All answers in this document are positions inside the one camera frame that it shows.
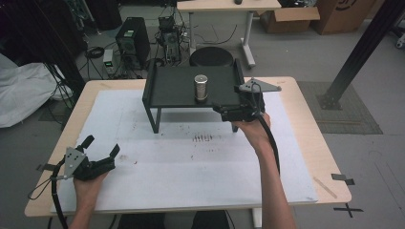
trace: silver cylinder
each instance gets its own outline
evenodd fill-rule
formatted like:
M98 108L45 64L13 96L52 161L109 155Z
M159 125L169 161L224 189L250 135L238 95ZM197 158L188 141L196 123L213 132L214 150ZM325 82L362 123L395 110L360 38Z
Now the silver cylinder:
M207 82L208 78L203 74L194 77L194 96L198 102L204 102L208 97Z

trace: gray floor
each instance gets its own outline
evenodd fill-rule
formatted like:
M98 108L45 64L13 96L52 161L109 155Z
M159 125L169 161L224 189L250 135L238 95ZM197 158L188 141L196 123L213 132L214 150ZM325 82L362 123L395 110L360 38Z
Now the gray floor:
M151 7L121 9L123 18L143 16L153 19L160 13L160 8ZM156 23L147 20L150 40L157 31ZM257 66L251 70L244 67L244 74L332 81L368 24L366 21L356 32L321 36L312 30L266 34L255 20L250 47ZM242 56L239 38L243 36L243 27L238 26L232 39L221 46L235 57ZM227 39L233 28L232 23L230 26L215 25L219 40ZM198 26L196 33L203 34L205 40L216 39L210 25ZM115 36L113 31L105 31L101 36L88 35L90 46L101 47L113 42ZM384 134L324 135L342 174L354 179L355 185L350 186L352 201L349 206L364 212L352 212L351 218L348 212L333 210L334 207L345 207L344 204L295 206L298 228L405 228L405 167L402 165L405 161L405 53L395 48L396 39L387 34L352 82ZM84 57L77 58L77 65L82 66L84 61ZM101 70L101 63L95 64ZM93 67L90 73L92 79L98 79ZM85 69L82 75L87 79ZM39 110L13 127L0 129L0 228L47 226L48 219L24 216L27 193L40 177L35 168L48 160L61 134L57 123L38 121L43 111ZM229 212L236 228L253 227L248 210ZM193 214L168 214L167 228L187 228ZM108 228L112 218L95 216L92 228ZM60 228L57 219L53 221L53 228Z

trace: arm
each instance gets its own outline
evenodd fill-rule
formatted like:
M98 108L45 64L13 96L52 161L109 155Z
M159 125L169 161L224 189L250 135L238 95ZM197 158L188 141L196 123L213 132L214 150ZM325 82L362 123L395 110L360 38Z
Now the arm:
M267 125L270 125L268 114L264 114ZM252 122L234 122L252 145L259 158L262 181L263 228L295 228L295 222L289 210L286 195L268 136L259 120Z
M96 201L102 181L108 173L98 176L95 179L82 181L74 179L76 192L76 212L74 220L69 228L87 229L89 228L90 218L96 207Z

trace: wire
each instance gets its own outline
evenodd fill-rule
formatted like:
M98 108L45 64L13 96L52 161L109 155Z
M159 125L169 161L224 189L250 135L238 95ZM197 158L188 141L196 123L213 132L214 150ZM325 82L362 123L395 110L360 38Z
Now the wire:
M111 46L111 45L114 45L114 44L116 44L116 43L117 43L117 41L115 41L115 42L111 42L110 44L108 44L108 45L104 46L104 50L105 50L105 49L107 49L107 47L109 47L109 46Z
M203 42L204 45L221 45L221 44L223 44L223 43L228 42L230 39L232 39L233 35L235 34L236 28L238 28L238 25L235 25L235 29L233 30L233 32L232 32L232 34L229 36L229 38L227 38L225 41L222 41L222 42L215 42L215 43L214 43L214 42L212 42L212 43L211 43L211 42L205 42L202 36L197 35L197 34L195 34L195 35L202 38L202 41L204 41L204 42Z
M226 214L228 215L228 217L229 217L229 219L230 219L230 222L232 223L233 229L235 229L235 224L233 223L232 217L229 215L229 213L228 213L227 210L225 210L225 212L226 212Z
M111 222L110 226L108 227L108 229L113 229L114 223L116 223L117 220L117 215L114 215L113 217L113 221Z
M217 34L217 32L215 31L214 26L211 25L211 27L212 27L212 30L213 30L214 33L215 33L215 36L217 37L217 40L216 40L216 41L206 41L201 35L198 35L198 34L194 34L194 35L200 37L200 38L202 39L202 41L204 42L203 44L216 44L216 43L220 40L220 38L218 37L218 34Z
M116 42L110 43L108 45L106 45L105 47L108 47L110 45L115 44ZM98 59L101 56L104 55L105 52L105 48L101 48L101 47L91 47L89 49L87 49L87 51L84 53L84 56L87 58L86 64L84 66L87 65L87 77L89 79L89 81L91 80L90 78L90 66L89 66L89 60L90 63L92 63L93 67L95 68L96 72L98 73L98 75L100 76L101 79L104 80L104 77L102 76L102 74L98 71L98 69L96 68L95 63L93 62L92 59Z
M117 72L118 72L118 69L119 69L119 67L121 67L123 55L124 55L124 53L121 55L121 58L119 59L119 64L118 64L118 67L116 68L116 72L113 74L113 77L110 77L110 75L109 75L109 76L108 76L109 79L114 79L114 78L116 77L116 74L117 74Z
M167 8L164 8L164 9L161 11L161 13L159 14L158 18L161 17L161 15L164 13L164 11L165 11L166 9L167 9Z
M66 223L66 219L63 216L62 207L60 206L59 196L57 195L56 189L56 182L57 182L57 175L60 171L60 167L65 164L65 157L63 157L54 167L53 173L50 177L51 183L51 194L53 199L53 205L56 210L57 216L59 218L60 223L64 229L68 229L68 224Z
M259 104L257 104L256 99L254 97L254 91L253 91L253 87L254 86L258 86L259 87ZM279 172L280 175L280 158L279 158L279 154L278 154L278 148L277 148L277 143L276 140L274 139L273 133L271 132L270 128L268 128L268 125L265 121L265 119L262 117L262 105L261 105L261 101L263 99L263 92L262 92L262 87L257 84L256 82L252 83L251 86L251 94L252 94L252 100L254 101L254 107L257 108L255 116L257 117L257 119L259 119L260 123L262 124L263 128L266 131L266 134L268 136L268 140L270 141L270 145L271 148L273 149L273 154L276 160L276 165L277 165L277 170Z
M63 125L63 124L62 124L60 121L58 121L58 120L56 119L56 117L53 115L53 113L52 113L52 111L51 111L51 108L50 108L50 102L49 102L49 101L47 102L47 107L48 107L48 111L49 111L50 114L51 114L51 117L53 118L53 121L59 123L60 125Z
M53 217L50 217L50 219L48 220L48 226L47 226L48 229L51 229L52 220L53 220Z
M41 190L41 192L38 194L38 196L36 196L35 198L33 198L33 197L32 197L33 192L35 192L36 189L38 189L39 187L41 187L42 185L44 185L44 183L46 183L46 182L48 182L48 183L44 186L44 188ZM32 189L32 190L28 193L27 197L28 197L30 200L36 200L36 199L38 199L38 198L42 195L42 193L45 191L45 188L48 186L48 184L50 184L50 182L51 182L51 179L50 179L50 178L46 179L44 182L40 183L38 186L36 186L34 189Z

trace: cardboard box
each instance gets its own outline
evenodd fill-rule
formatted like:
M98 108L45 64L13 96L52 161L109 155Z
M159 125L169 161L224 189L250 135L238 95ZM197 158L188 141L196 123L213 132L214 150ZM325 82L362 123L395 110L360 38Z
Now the cardboard box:
M318 0L321 20L310 25L319 34L356 31L372 9L375 0Z
M317 8L282 8L260 15L262 25L269 33L306 31L311 20L319 19Z

